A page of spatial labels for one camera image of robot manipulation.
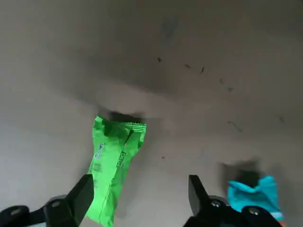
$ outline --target blue fabric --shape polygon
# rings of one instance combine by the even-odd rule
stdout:
[[[231,207],[238,212],[241,212],[246,206],[259,206],[269,211],[277,220],[283,220],[278,205],[277,185],[271,176],[260,179],[255,188],[230,181],[227,199]]]

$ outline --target green package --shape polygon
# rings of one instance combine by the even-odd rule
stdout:
[[[94,157],[89,166],[89,174],[94,179],[94,200],[86,215],[104,227],[114,225],[127,169],[143,144],[145,132],[145,124],[95,118],[92,130]]]

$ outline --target black plastic part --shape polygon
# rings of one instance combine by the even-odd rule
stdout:
[[[27,206],[13,206],[0,213],[0,227],[25,226],[28,223],[29,209]]]
[[[281,227],[261,207],[245,207],[241,213],[218,199],[210,199],[197,175],[190,175],[188,199],[194,214],[184,227]]]
[[[94,198],[92,175],[84,175],[64,199],[46,203],[29,212],[27,206],[13,206],[0,213],[0,227],[24,227],[46,222],[48,227],[78,227]]]

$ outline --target teal cloth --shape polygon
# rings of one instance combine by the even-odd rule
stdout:
[[[279,221],[284,219],[278,205],[277,185],[271,176],[260,179],[255,188],[230,181],[227,199],[231,207],[238,212],[246,206],[258,206],[270,212],[275,219]]]

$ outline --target dark speck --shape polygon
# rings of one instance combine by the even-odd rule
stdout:
[[[281,122],[281,124],[285,123],[284,117],[283,116],[279,116],[279,121]]]
[[[243,132],[243,130],[234,122],[227,122],[228,124],[232,125],[235,130],[237,130],[238,132]]]
[[[228,92],[232,92],[234,90],[234,88],[228,87],[227,90],[228,90]]]

